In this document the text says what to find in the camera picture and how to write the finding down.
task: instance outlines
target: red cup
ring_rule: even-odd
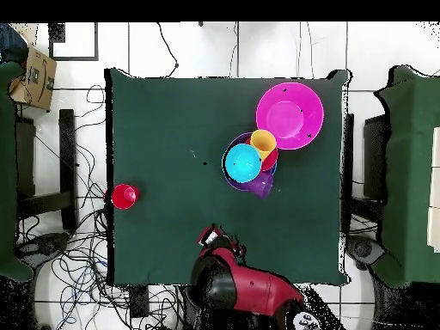
[[[139,199],[139,190],[135,186],[117,185],[112,193],[112,202],[121,210],[130,209]]]
[[[246,141],[246,144],[251,144],[251,138],[249,138]],[[277,162],[278,159],[278,148],[275,148],[275,150],[273,150],[269,156],[267,156],[267,158],[263,161],[263,164],[261,165],[261,172],[267,171],[269,169],[271,169],[273,166],[275,166],[275,163]]]

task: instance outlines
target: yellow cup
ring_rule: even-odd
[[[252,133],[251,145],[258,151],[263,162],[277,148],[277,140],[269,131],[259,129]]]

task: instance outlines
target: tiled floor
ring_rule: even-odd
[[[381,103],[372,91],[384,87],[388,70],[396,64],[410,64],[426,74],[440,69],[440,40],[433,32],[434,26],[426,22],[248,22],[241,21],[235,28],[234,21],[163,23],[162,31],[170,49],[178,60],[179,68],[174,77],[232,76],[276,77],[302,76],[323,78],[332,70],[349,69],[353,78],[349,88],[350,113],[355,115],[354,171],[353,179],[362,182],[363,125],[364,120],[383,113]],[[91,57],[95,54],[95,31],[92,23],[67,23],[64,44],[54,44],[55,57]],[[28,108],[25,116],[34,119],[37,135],[51,149],[58,151],[58,110],[73,108],[81,116],[100,106],[105,86],[103,70],[116,67],[133,76],[165,76],[174,68],[174,60],[162,41],[155,23],[99,23],[98,61],[58,62],[52,111],[42,112]],[[239,46],[235,48],[239,34]],[[40,24],[37,49],[48,54],[48,29]],[[91,178],[103,190],[106,188],[105,106],[76,118],[76,126],[100,123],[84,127],[76,134],[77,142],[90,150],[95,157],[95,169]],[[35,184],[37,193],[50,193],[59,189],[58,158],[38,139],[35,140]],[[79,174],[86,180],[89,167],[84,157],[78,155]],[[78,180],[78,196],[83,197],[87,187]],[[362,196],[362,186],[353,185],[353,193]],[[87,199],[80,210],[81,217],[94,208],[102,207],[99,199]],[[33,224],[26,221],[26,229]],[[91,221],[84,224],[79,233],[93,230]],[[59,213],[41,216],[41,224],[33,233],[61,231]],[[105,242],[100,252],[106,254]],[[63,262],[46,264],[39,276],[36,294],[36,311],[40,321],[57,327],[63,319],[60,306],[67,301],[64,310],[69,311],[72,302],[70,292],[63,292],[66,283],[72,283],[63,269]],[[354,262],[345,257],[344,268],[351,282],[342,288],[316,285],[324,301],[340,316],[349,330],[369,330],[374,311],[371,278],[360,272]],[[80,278],[78,271],[75,279]],[[158,292],[160,287],[152,287]],[[87,295],[80,299],[82,305],[72,312],[61,330],[85,330],[98,306]],[[128,330],[110,306],[101,307],[87,330]],[[169,310],[167,323],[175,325],[173,312]]]

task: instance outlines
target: plastic cup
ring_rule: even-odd
[[[250,143],[260,154],[261,161],[264,161],[277,148],[277,139],[264,129],[254,131]]]
[[[272,189],[273,174],[270,172],[260,172],[252,181],[246,183],[246,188],[250,193],[265,199]]]
[[[251,144],[251,138],[246,141],[246,144]],[[273,166],[275,166],[275,163],[277,163],[277,159],[278,149],[275,148],[275,150],[273,150],[261,164],[261,171],[270,170]]]
[[[120,184],[112,193],[112,202],[121,210],[130,209],[139,199],[139,190],[135,186]]]

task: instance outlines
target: table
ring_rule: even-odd
[[[247,264],[294,283],[343,284],[339,272],[342,86],[327,79],[148,78],[105,70],[108,264],[115,284],[188,284],[200,232],[222,224],[247,246]],[[256,129],[261,96],[282,82],[312,88],[324,106],[313,143],[280,150],[271,194],[234,190],[221,169],[231,140]],[[110,192],[137,186],[140,200],[114,209]]]

